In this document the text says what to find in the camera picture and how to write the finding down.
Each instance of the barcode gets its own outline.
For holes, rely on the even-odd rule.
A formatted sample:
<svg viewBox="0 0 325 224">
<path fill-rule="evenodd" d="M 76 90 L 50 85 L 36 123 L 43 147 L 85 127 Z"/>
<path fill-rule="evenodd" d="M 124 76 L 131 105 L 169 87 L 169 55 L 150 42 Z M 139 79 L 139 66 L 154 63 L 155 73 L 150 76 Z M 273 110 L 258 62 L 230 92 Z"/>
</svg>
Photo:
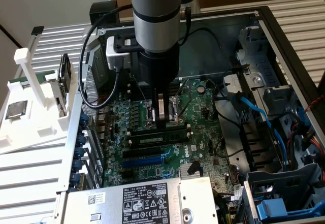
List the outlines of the barcode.
<svg viewBox="0 0 325 224">
<path fill-rule="evenodd" d="M 94 204 L 96 202 L 96 195 L 88 196 L 88 205 Z"/>
</svg>

